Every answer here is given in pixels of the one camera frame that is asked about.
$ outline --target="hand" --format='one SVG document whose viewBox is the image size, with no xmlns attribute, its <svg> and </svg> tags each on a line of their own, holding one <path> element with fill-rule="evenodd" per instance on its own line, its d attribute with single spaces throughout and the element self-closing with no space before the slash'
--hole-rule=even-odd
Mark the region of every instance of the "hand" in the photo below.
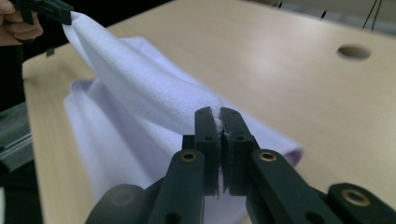
<svg viewBox="0 0 396 224">
<path fill-rule="evenodd" d="M 22 20 L 19 10 L 8 0 L 0 0 L 0 46 L 20 45 L 20 40 L 35 39 L 43 34 L 37 14 L 32 12 L 34 24 Z"/>
</svg>

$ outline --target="light wood tabletop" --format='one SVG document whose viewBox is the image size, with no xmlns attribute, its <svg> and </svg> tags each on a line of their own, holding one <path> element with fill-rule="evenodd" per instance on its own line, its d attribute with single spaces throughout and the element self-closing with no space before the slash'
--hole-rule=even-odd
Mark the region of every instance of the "light wood tabletop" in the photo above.
<svg viewBox="0 0 396 224">
<path fill-rule="evenodd" d="M 237 0 L 172 1 L 108 30 L 144 36 L 207 87 L 300 143 L 296 169 L 310 186 L 327 192 L 335 183 L 356 184 L 396 208 L 393 36 Z M 363 47 L 369 57 L 344 57 L 337 51 L 344 45 Z M 28 60 L 23 73 L 44 219 L 84 223 L 94 199 L 63 100 L 71 81 L 95 74 L 70 45 Z"/>
</svg>

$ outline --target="towel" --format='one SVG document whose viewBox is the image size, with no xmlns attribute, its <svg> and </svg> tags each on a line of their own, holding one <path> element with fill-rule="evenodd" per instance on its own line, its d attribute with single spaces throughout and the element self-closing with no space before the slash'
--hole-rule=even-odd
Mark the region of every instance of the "towel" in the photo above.
<svg viewBox="0 0 396 224">
<path fill-rule="evenodd" d="M 74 80 L 64 107 L 97 201 L 119 184 L 147 188 L 164 177 L 184 134 L 194 134 L 194 113 L 210 106 L 239 111 L 262 148 L 293 166 L 302 147 L 267 127 L 177 67 L 145 37 L 117 38 L 88 16 L 72 12 L 64 33 L 96 74 Z M 204 223 L 239 223 L 245 197 L 205 197 Z"/>
</svg>

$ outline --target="round hole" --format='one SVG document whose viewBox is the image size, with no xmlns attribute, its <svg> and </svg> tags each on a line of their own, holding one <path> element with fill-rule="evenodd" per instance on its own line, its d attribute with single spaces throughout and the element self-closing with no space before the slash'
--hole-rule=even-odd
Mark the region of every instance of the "round hole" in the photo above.
<svg viewBox="0 0 396 224">
<path fill-rule="evenodd" d="M 134 194 L 132 192 L 124 191 L 115 195 L 112 199 L 112 202 L 116 206 L 125 206 L 131 203 L 133 200 L 134 200 Z"/>
<path fill-rule="evenodd" d="M 181 222 L 181 215 L 178 213 L 168 213 L 165 216 L 165 224 L 178 224 Z"/>
<path fill-rule="evenodd" d="M 313 212 L 308 212 L 305 214 L 306 220 L 308 220 L 312 224 L 323 224 L 324 219 L 320 215 L 313 213 Z"/>
<path fill-rule="evenodd" d="M 181 159 L 183 161 L 195 161 L 197 159 L 197 156 L 195 155 L 195 153 L 186 152 L 181 155 Z"/>
<path fill-rule="evenodd" d="M 276 155 L 272 154 L 271 152 L 262 152 L 260 153 L 259 157 L 263 161 L 276 161 Z"/>
<path fill-rule="evenodd" d="M 371 203 L 370 199 L 367 198 L 367 196 L 355 189 L 343 189 L 341 191 L 341 194 L 347 202 L 353 203 L 357 206 L 364 207 L 370 205 Z"/>
<path fill-rule="evenodd" d="M 343 45 L 338 48 L 337 52 L 348 59 L 355 60 L 368 59 L 372 54 L 369 49 L 358 45 Z"/>
</svg>

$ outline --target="wire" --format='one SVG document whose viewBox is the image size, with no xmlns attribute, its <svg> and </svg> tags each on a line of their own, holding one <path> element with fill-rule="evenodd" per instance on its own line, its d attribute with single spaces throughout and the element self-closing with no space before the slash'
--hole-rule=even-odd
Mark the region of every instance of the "wire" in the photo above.
<svg viewBox="0 0 396 224">
<path fill-rule="evenodd" d="M 379 0 L 378 8 L 376 9 L 376 13 L 375 13 L 374 20 L 373 20 L 372 31 L 374 30 L 376 17 L 378 16 L 378 12 L 379 12 L 379 9 L 381 8 L 381 4 L 382 4 L 382 0 Z"/>
<path fill-rule="evenodd" d="M 373 12 L 373 10 L 374 10 L 374 8 L 375 8 L 375 5 L 376 5 L 376 1 L 377 1 L 377 0 L 374 1 L 374 4 L 373 4 L 373 6 L 372 6 L 372 9 L 370 10 L 370 13 L 369 13 L 369 15 L 367 16 L 367 19 L 366 19 L 366 21 L 364 22 L 363 27 L 361 27 L 361 29 L 364 29 L 364 27 L 366 26 L 367 21 L 370 19 L 370 16 L 371 16 L 371 14 L 372 14 L 372 12 Z"/>
</svg>

